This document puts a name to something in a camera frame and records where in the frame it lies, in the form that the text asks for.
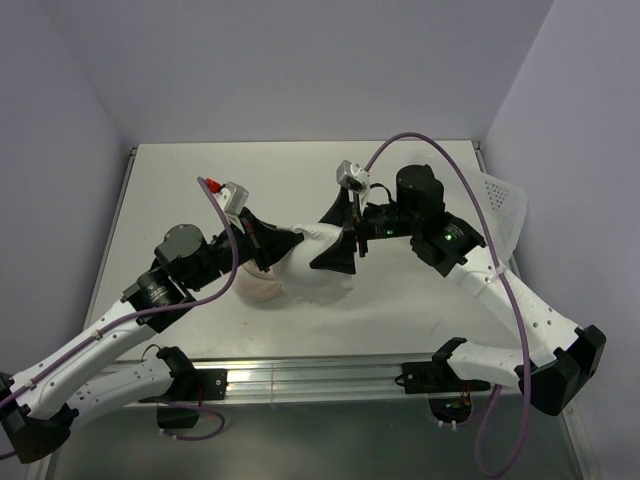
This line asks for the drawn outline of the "white mesh laundry bag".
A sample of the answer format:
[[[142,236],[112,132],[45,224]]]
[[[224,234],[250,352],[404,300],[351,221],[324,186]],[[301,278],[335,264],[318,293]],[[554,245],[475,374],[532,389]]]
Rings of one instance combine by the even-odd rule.
[[[275,274],[260,270],[254,262],[247,262],[238,268],[233,290],[242,301],[249,304],[269,302],[284,294]]]

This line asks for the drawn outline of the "white garment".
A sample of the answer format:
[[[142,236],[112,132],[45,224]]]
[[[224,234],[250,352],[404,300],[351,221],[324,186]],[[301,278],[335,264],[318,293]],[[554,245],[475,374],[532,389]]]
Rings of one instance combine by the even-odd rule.
[[[317,306],[328,306],[348,296],[353,290],[350,275],[311,267],[313,260],[339,240],[341,229],[311,223],[296,224],[290,231],[301,234],[302,242],[273,266],[282,291],[294,303]]]

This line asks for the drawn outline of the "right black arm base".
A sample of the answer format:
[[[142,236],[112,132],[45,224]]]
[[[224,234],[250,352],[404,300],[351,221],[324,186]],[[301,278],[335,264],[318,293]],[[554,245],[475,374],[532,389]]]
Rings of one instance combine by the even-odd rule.
[[[472,394],[489,391],[491,386],[482,380],[462,380],[448,365],[454,351],[467,341],[454,337],[440,347],[428,361],[404,362],[394,383],[406,395],[445,394],[444,398],[429,400],[429,408],[440,427],[455,430],[459,425],[473,422],[479,414],[473,413]]]

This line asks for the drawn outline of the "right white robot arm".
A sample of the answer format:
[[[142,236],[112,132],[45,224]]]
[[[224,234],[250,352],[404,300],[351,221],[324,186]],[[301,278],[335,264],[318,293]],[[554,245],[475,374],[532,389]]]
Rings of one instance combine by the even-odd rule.
[[[353,275],[369,242],[408,238],[419,260],[471,294],[520,342],[504,349],[451,339],[432,357],[428,377],[446,390],[465,380],[516,388],[540,412],[559,415],[596,373],[605,334],[553,310],[494,259],[487,235],[447,211],[444,186],[429,166],[401,168],[395,199],[381,205],[368,202],[369,174],[359,165],[343,162],[336,177],[338,196],[321,221],[337,227],[337,239],[311,268]]]

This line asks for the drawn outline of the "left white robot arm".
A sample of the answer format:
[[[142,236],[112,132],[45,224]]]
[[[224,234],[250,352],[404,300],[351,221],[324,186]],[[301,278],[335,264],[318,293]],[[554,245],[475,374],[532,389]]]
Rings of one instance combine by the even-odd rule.
[[[98,374],[199,306],[196,290],[221,276],[234,280],[248,261],[267,270],[303,240],[249,210],[237,224],[223,225],[211,241],[192,224],[170,229],[154,250],[151,268],[91,328],[36,365],[1,376],[1,425],[13,456],[23,464],[36,462],[63,445],[75,426],[132,402],[182,400],[195,390],[196,370],[177,347],[162,347],[131,369]]]

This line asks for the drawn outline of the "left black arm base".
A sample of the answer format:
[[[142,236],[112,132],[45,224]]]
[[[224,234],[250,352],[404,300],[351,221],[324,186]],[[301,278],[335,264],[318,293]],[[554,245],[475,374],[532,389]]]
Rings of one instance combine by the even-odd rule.
[[[194,369],[171,385],[167,393],[158,396],[156,423],[161,432],[176,436],[183,441],[191,441],[197,435],[187,435],[205,415],[218,421],[212,433],[218,435],[226,420],[222,414],[205,406],[207,401],[224,400],[228,385],[228,371],[223,368]]]

